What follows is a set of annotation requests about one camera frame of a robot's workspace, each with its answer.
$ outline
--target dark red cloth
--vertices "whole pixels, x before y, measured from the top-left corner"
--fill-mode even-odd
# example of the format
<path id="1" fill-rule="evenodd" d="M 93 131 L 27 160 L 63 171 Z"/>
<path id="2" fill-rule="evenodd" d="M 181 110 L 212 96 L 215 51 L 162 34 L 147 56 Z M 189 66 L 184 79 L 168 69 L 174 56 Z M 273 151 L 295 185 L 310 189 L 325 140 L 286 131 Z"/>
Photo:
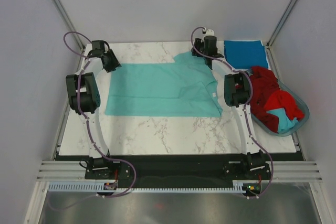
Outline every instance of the dark red cloth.
<path id="1" fill-rule="evenodd" d="M 253 86 L 253 96 L 251 99 L 251 112 L 266 127 L 273 132 L 278 132 L 279 117 L 268 114 L 264 109 L 268 98 L 277 90 L 280 90 L 278 80 L 274 73 L 267 68 L 252 67 L 253 75 L 250 76 Z"/>
<path id="2" fill-rule="evenodd" d="M 304 118 L 304 113 L 296 105 L 295 99 L 290 93 L 284 90 L 275 91 L 267 100 L 264 110 L 275 110 L 284 108 L 289 120 L 296 118 L 298 121 Z"/>

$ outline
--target plastic bin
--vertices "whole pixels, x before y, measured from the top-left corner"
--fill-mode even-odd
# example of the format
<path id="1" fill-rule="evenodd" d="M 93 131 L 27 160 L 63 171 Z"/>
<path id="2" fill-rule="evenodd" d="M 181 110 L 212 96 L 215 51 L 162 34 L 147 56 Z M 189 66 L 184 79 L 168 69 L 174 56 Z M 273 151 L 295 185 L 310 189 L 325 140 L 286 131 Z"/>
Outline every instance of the plastic bin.
<path id="1" fill-rule="evenodd" d="M 275 135 L 275 136 L 289 136 L 291 134 L 293 134 L 295 131 L 297 131 L 301 126 L 303 126 L 305 124 L 305 122 L 308 120 L 309 118 L 309 109 L 307 107 L 307 105 L 305 104 L 305 102 L 303 102 L 296 94 L 294 94 L 287 86 L 285 86 L 281 81 L 278 80 L 280 89 L 287 91 L 288 93 L 290 93 L 293 98 L 296 101 L 297 106 L 299 107 L 300 110 L 303 111 L 303 113 L 305 114 L 304 118 L 297 124 L 295 125 L 293 128 L 289 129 L 286 132 L 283 133 L 275 133 L 273 131 L 271 131 L 268 127 L 266 127 L 261 121 L 259 121 L 259 119 L 257 119 L 253 114 L 252 114 L 252 119 L 267 133 L 271 134 L 271 135 Z"/>

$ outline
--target white table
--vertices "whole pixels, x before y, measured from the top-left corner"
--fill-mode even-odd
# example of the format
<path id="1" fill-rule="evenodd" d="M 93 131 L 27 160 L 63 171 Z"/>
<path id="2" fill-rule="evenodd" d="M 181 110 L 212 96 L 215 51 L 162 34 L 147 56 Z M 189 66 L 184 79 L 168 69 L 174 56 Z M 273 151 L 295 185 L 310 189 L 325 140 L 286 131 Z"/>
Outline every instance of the white table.
<path id="1" fill-rule="evenodd" d="M 174 62 L 174 56 L 189 51 L 190 42 L 151 42 L 110 44 L 120 63 Z M 223 52 L 223 42 L 218 42 Z M 86 53 L 91 50 L 87 45 Z M 221 118 L 178 118 L 150 116 L 107 116 L 106 108 L 111 73 L 101 71 L 97 85 L 101 96 L 100 122 L 112 155 L 127 154 L 229 154 L 240 153 L 240 138 L 235 118 L 223 98 L 224 82 L 217 93 L 223 108 Z M 271 153 L 296 152 L 291 136 L 277 137 L 254 123 L 256 139 Z M 59 155 L 88 155 L 85 129 L 78 115 L 70 111 Z"/>

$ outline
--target white wall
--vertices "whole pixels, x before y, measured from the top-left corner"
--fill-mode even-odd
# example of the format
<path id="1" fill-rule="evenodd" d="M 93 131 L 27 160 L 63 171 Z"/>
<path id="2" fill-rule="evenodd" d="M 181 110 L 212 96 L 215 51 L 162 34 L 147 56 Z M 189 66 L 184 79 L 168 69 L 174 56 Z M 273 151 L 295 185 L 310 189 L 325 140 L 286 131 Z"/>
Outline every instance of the white wall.
<path id="1" fill-rule="evenodd" d="M 336 0 L 299 0 L 274 53 L 285 84 L 310 109 L 300 141 L 306 157 L 318 162 L 336 210 Z"/>
<path id="2" fill-rule="evenodd" d="M 0 0 L 0 223 L 23 223 L 78 58 L 51 0 Z"/>
<path id="3" fill-rule="evenodd" d="M 197 26 L 219 39 L 267 41 L 290 0 L 61 0 L 74 26 L 108 42 L 188 41 Z"/>

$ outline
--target pile of clothes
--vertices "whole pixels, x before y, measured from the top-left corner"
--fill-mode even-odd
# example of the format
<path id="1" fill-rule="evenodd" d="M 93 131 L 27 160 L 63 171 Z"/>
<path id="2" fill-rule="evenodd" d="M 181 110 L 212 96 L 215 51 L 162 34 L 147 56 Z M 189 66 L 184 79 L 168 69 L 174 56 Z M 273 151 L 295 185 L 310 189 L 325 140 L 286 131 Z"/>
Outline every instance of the pile of clothes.
<path id="1" fill-rule="evenodd" d="M 290 93 L 280 89 L 271 70 L 255 66 L 252 71 L 252 114 L 273 132 L 283 133 L 293 128 L 304 118 L 295 99 Z"/>

